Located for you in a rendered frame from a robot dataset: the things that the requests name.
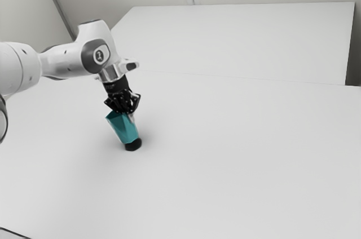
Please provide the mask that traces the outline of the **teal faceted mug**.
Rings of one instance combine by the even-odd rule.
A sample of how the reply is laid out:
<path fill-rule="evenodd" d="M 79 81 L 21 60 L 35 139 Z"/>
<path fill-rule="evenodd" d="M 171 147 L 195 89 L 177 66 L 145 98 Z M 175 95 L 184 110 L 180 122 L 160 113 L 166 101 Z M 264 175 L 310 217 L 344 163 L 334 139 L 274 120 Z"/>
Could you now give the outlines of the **teal faceted mug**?
<path fill-rule="evenodd" d="M 142 140 L 139 137 L 132 113 L 111 111 L 105 118 L 127 151 L 133 152 L 142 146 Z"/>

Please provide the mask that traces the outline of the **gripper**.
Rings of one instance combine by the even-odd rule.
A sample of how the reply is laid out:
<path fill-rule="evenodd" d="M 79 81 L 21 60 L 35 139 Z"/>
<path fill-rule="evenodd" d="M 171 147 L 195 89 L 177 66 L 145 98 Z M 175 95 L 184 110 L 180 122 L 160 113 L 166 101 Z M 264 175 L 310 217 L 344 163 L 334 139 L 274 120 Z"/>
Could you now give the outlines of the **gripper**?
<path fill-rule="evenodd" d="M 135 123 L 134 112 L 139 105 L 141 95 L 131 92 L 127 77 L 122 76 L 114 82 L 103 83 L 103 87 L 107 93 L 106 100 L 112 99 L 114 95 L 117 96 L 118 94 L 124 97 L 125 114 L 132 123 Z"/>

